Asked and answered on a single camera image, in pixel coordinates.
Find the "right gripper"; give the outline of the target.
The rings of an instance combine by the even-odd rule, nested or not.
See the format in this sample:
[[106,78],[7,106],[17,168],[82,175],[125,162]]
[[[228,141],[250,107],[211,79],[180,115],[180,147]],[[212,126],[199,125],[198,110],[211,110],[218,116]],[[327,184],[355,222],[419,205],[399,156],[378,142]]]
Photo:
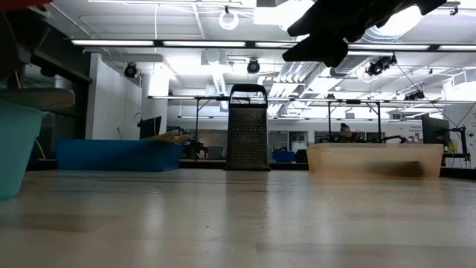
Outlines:
[[422,14],[415,1],[403,0],[319,0],[296,22],[287,34],[290,36],[330,35],[330,38],[308,36],[283,53],[286,62],[322,62],[327,67],[338,67],[347,56],[349,42],[360,39],[368,28],[381,28],[393,16],[412,22]]

